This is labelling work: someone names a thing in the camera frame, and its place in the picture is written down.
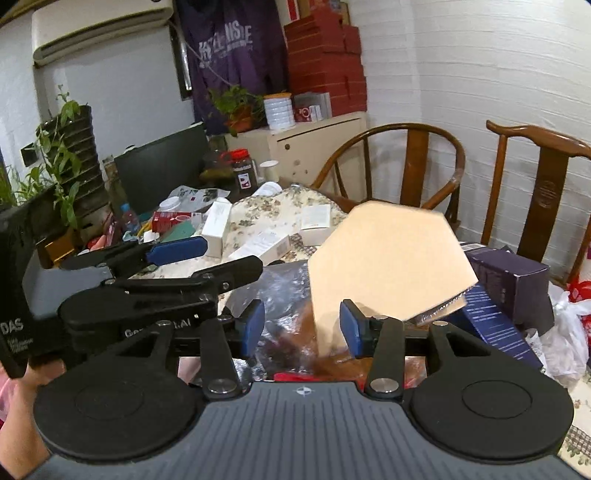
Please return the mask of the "person's left hand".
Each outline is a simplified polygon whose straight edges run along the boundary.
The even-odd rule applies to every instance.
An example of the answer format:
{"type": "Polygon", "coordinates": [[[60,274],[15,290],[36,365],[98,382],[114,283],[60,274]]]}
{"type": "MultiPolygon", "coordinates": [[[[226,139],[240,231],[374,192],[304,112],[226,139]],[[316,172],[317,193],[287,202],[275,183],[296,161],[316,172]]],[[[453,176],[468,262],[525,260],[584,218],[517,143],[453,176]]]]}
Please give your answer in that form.
{"type": "Polygon", "coordinates": [[[61,360],[27,367],[22,378],[10,379],[1,368],[1,478],[22,479],[50,454],[34,421],[33,406],[41,386],[65,372],[61,360]]]}

